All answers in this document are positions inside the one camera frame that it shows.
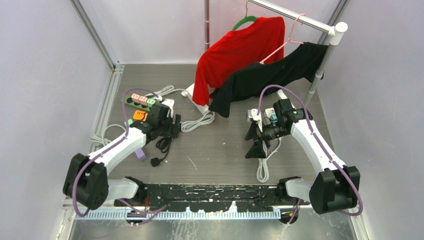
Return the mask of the purple power strip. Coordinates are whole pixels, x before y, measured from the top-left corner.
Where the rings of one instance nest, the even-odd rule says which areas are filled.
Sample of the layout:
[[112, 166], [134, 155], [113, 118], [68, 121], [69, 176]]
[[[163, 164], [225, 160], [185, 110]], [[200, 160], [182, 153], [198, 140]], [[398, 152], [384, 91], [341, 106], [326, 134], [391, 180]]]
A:
[[134, 153], [140, 161], [145, 161], [147, 159], [147, 156], [142, 148], [138, 148], [137, 150], [134, 151]]

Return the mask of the green power strip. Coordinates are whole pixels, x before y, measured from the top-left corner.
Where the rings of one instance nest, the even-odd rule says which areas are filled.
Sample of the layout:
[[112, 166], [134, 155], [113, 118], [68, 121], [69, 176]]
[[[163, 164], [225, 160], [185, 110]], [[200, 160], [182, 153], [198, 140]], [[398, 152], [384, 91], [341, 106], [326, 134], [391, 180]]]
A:
[[121, 99], [121, 102], [124, 103], [126, 106], [129, 106], [133, 109], [150, 112], [150, 108], [148, 106], [141, 105], [139, 103], [134, 102], [130, 95], [126, 95], [125, 97], [123, 97]]

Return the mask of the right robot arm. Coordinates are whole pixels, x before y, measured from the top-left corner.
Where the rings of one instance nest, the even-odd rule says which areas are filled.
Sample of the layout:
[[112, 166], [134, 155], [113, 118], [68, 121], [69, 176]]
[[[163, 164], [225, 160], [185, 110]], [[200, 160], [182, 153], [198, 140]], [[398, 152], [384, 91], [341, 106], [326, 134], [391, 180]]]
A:
[[313, 182], [299, 176], [280, 179], [277, 198], [283, 205], [291, 205], [296, 199], [306, 201], [318, 214], [345, 211], [360, 203], [360, 172], [355, 166], [347, 166], [329, 148], [320, 134], [312, 115], [303, 108], [294, 108], [289, 99], [273, 104], [270, 124], [263, 124], [263, 117], [256, 108], [247, 111], [251, 123], [245, 140], [253, 145], [245, 155], [247, 159], [265, 159], [270, 141], [292, 136], [302, 147], [316, 173]]

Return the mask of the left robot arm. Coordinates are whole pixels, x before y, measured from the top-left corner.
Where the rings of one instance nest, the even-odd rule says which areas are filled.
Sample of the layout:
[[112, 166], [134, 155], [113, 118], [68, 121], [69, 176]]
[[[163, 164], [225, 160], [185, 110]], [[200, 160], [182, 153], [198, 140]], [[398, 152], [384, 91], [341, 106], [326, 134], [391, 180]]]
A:
[[145, 184], [130, 176], [109, 179], [111, 171], [137, 149], [141, 149], [157, 137], [177, 138], [181, 131], [181, 115], [155, 117], [148, 114], [145, 121], [132, 122], [128, 129], [103, 148], [88, 155], [72, 157], [63, 185], [63, 193], [72, 199], [77, 215], [83, 205], [88, 211], [96, 210], [104, 202], [113, 200], [125, 205], [141, 206], [146, 201]]

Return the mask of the teal green plug adapter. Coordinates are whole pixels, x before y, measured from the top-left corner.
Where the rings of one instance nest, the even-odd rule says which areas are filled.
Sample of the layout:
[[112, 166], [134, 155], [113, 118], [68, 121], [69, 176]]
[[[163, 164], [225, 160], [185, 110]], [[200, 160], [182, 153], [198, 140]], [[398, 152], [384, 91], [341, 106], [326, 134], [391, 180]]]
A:
[[271, 122], [271, 123], [275, 123], [275, 122], [277, 122], [277, 121], [278, 121], [278, 118], [277, 118], [277, 116], [276, 116], [276, 114], [275, 114], [275, 112], [274, 112], [274, 111], [270, 111], [270, 112], [268, 113], [268, 118], [270, 119], [270, 122]]

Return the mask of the pink plug adapter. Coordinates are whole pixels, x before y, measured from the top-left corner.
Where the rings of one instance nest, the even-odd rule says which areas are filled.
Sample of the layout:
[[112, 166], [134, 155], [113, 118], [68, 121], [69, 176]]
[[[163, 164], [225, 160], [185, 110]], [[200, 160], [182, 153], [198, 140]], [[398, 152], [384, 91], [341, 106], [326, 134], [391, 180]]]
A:
[[132, 95], [131, 95], [131, 99], [132, 99], [132, 101], [134, 102], [134, 103], [136, 103], [136, 104], [139, 104], [140, 103], [140, 95], [139, 94], [136, 94], [136, 93], [133, 93]]
[[138, 102], [139, 102], [139, 104], [141, 104], [142, 106], [144, 106], [144, 107], [148, 107], [148, 100], [149, 100], [149, 98], [148, 97], [146, 97], [146, 96], [140, 96], [139, 98], [138, 98]]

